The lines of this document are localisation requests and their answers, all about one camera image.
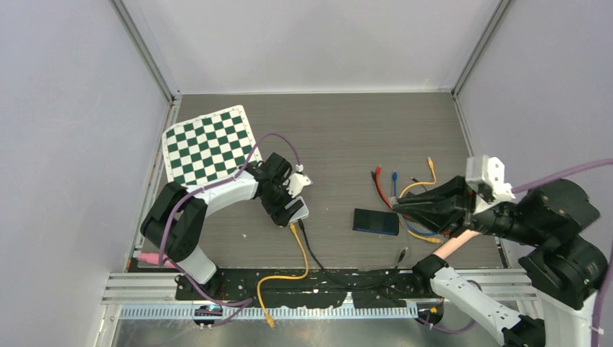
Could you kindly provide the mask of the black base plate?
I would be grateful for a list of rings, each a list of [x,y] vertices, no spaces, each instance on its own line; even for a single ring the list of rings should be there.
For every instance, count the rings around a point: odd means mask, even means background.
[[[310,270],[301,280],[267,280],[261,286],[264,305],[268,309],[288,307],[296,309],[324,309],[339,307],[350,299],[358,308],[401,307],[416,301],[423,309],[432,305],[444,309],[442,298],[416,287],[416,280],[408,270],[392,274],[392,269],[358,271],[333,268],[329,270],[336,281],[319,269]],[[260,308],[257,283],[269,275],[298,276],[302,269],[225,268],[220,269],[201,290],[219,301],[238,302],[251,299],[251,307]]]

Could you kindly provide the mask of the white router box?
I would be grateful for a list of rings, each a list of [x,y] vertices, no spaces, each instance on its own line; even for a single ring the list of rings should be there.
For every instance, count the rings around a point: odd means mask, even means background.
[[[303,197],[295,197],[285,206],[285,209],[289,214],[289,223],[295,223],[298,220],[306,219],[309,216],[309,208],[307,207]]]

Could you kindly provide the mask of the pink cylinder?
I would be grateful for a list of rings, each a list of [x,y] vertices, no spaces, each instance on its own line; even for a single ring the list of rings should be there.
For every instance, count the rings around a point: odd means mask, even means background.
[[[168,258],[165,258],[163,264],[160,265],[159,259],[158,259],[158,254],[156,254],[156,253],[141,252],[141,253],[138,254],[137,259],[140,262],[143,262],[143,263],[148,264],[148,265],[175,268],[173,263]]]

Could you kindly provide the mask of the green white chessboard mat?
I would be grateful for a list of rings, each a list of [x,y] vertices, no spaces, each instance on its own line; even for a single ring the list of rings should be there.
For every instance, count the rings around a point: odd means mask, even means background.
[[[180,121],[161,138],[168,182],[205,185],[234,174],[256,144],[242,105]]]

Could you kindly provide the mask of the black network switch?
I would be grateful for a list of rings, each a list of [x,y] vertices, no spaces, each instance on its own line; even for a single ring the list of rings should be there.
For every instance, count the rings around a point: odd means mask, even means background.
[[[355,208],[353,230],[371,234],[397,236],[399,219],[395,213]]]

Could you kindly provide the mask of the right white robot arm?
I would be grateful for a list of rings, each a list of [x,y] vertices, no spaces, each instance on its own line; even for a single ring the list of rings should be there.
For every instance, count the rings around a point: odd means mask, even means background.
[[[582,237],[600,213],[570,177],[611,164],[594,160],[514,187],[499,158],[481,155],[467,160],[462,176],[425,193],[401,194],[392,204],[396,213],[447,237],[413,266],[413,289],[450,300],[501,346],[597,346],[612,258]],[[518,262],[543,317],[507,308],[448,264],[451,253],[479,234],[531,247]]]

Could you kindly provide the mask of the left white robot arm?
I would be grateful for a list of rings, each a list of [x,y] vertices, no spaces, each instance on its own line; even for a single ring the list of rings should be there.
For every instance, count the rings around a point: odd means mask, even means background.
[[[300,196],[313,181],[301,166],[272,153],[265,161],[248,163],[240,172],[204,186],[167,183],[140,225],[140,233],[160,251],[161,262],[172,261],[194,280],[194,290],[214,299],[222,288],[214,262],[200,246],[205,219],[237,202],[259,199],[273,223],[286,227],[309,214]]]

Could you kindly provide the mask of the beige cylinder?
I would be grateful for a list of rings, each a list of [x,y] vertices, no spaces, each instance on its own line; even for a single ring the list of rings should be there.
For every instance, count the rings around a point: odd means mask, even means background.
[[[477,231],[464,231],[460,236],[450,238],[441,247],[432,252],[432,254],[442,260],[446,260],[452,253],[479,235],[480,233]]]

